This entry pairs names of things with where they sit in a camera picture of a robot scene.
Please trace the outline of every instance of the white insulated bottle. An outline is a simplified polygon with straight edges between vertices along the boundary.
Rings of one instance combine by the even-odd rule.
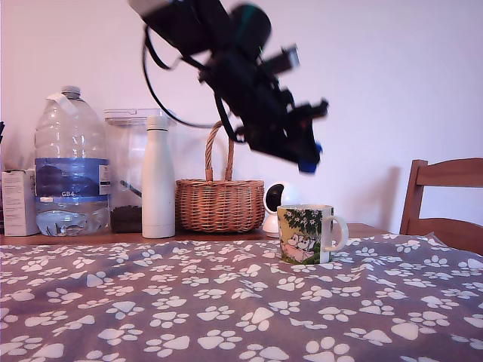
[[[147,118],[148,142],[143,160],[143,237],[174,236],[173,161],[168,148],[168,118]]]

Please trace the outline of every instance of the white camera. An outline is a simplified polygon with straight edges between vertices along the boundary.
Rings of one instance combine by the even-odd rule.
[[[271,238],[278,238],[278,217],[277,207],[283,205],[293,205],[300,202],[299,192],[290,183],[274,183],[263,196],[263,206],[269,213],[263,223],[263,230]]]

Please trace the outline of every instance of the basket handle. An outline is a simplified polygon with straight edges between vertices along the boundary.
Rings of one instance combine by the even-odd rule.
[[[218,130],[223,126],[221,121],[218,121],[210,132],[210,136],[208,137],[208,141],[206,141],[206,153],[205,153],[205,175],[207,181],[213,181],[213,166],[211,164],[211,151],[213,150],[213,142],[214,138],[217,135]],[[228,142],[228,161],[226,165],[226,172],[225,172],[225,181],[232,180],[233,174],[233,151],[234,151],[234,142],[233,140],[229,140]]]

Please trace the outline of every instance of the mug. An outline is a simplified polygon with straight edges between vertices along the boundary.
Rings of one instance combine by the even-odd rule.
[[[332,251],[342,249],[349,239],[343,218],[334,216],[328,205],[284,205],[277,207],[281,259],[292,264],[320,264],[330,261]],[[333,221],[342,230],[332,245]]]

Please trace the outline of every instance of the bottle cap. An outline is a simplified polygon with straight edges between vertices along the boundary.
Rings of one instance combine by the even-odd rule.
[[[163,115],[150,115],[146,126],[148,130],[168,130],[168,119]]]
[[[64,85],[62,87],[62,93],[75,93],[79,96],[81,95],[81,88],[76,87],[75,85]]]

